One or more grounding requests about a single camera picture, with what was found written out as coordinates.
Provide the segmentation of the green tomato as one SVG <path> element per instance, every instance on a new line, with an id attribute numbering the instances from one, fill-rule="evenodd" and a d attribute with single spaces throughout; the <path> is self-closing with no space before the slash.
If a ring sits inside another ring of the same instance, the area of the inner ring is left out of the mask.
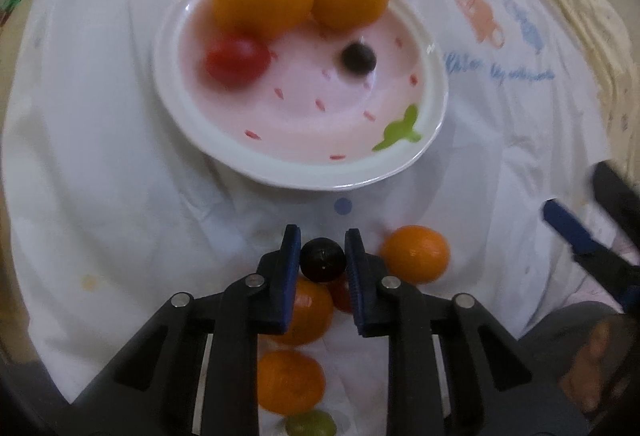
<path id="1" fill-rule="evenodd" d="M 332 416 L 322 410 L 311 410 L 289 416 L 285 420 L 288 436 L 335 436 L 337 425 Z"/>

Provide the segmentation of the mandarin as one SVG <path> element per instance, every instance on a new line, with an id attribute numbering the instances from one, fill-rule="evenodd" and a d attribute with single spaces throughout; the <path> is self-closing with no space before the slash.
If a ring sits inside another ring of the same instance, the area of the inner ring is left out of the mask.
<path id="1" fill-rule="evenodd" d="M 378 256 L 390 274 L 412 285 L 422 285 L 442 277 L 450 262 L 450 248 L 438 231 L 408 225 L 386 237 Z"/>
<path id="2" fill-rule="evenodd" d="M 288 331 L 268 335 L 270 340 L 285 346 L 302 346 L 322 338 L 333 319 L 334 305 L 325 286 L 303 276 L 296 282 L 293 316 Z"/>
<path id="3" fill-rule="evenodd" d="M 265 352 L 257 363 L 259 406 L 295 416 L 317 406 L 326 393 L 326 376 L 317 360 L 293 349 Z"/>

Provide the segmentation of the red cherry tomato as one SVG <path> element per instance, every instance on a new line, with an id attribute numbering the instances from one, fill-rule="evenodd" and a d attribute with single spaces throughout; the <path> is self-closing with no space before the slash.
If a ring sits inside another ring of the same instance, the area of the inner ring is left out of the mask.
<path id="1" fill-rule="evenodd" d="M 326 285 L 329 290 L 334 307 L 345 314 L 352 315 L 352 298 L 350 297 L 348 276 L 342 274 L 340 278 Z"/>
<path id="2" fill-rule="evenodd" d="M 270 63 L 268 46 L 247 34 L 216 37 L 204 57 L 206 72 L 232 88 L 253 83 L 268 70 Z"/>

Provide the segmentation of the white cartoon bed sheet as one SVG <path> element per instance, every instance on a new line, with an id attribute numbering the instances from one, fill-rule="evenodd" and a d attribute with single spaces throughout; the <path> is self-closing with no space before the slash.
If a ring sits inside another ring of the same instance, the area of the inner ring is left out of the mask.
<path id="1" fill-rule="evenodd" d="M 407 0 L 442 49 L 449 106 L 426 154 L 338 193 L 257 184 L 203 156 L 155 95 L 152 42 L 171 0 L 35 0 L 2 139 L 12 255 L 29 335 L 74 399 L 172 293 L 249 273 L 289 223 L 357 228 L 369 251 L 398 227 L 442 233 L 430 292 L 468 292 L 512 334 L 584 280 L 541 219 L 567 204 L 604 243 L 587 176 L 608 156 L 598 85 L 549 0 Z"/>

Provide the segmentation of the pink strawberry ceramic plate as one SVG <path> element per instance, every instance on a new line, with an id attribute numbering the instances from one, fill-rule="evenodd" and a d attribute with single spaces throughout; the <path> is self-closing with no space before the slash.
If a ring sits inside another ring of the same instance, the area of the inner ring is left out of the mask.
<path id="1" fill-rule="evenodd" d="M 376 22 L 346 34 L 303 22 L 270 43 L 268 70 L 239 88 L 204 68 L 219 36 L 212 0 L 172 2 L 154 42 L 155 89 L 192 145 L 257 182 L 303 190 L 367 186 L 410 167 L 442 127 L 444 66 L 404 0 L 390 0 Z M 366 76 L 341 63 L 352 42 L 375 52 Z"/>

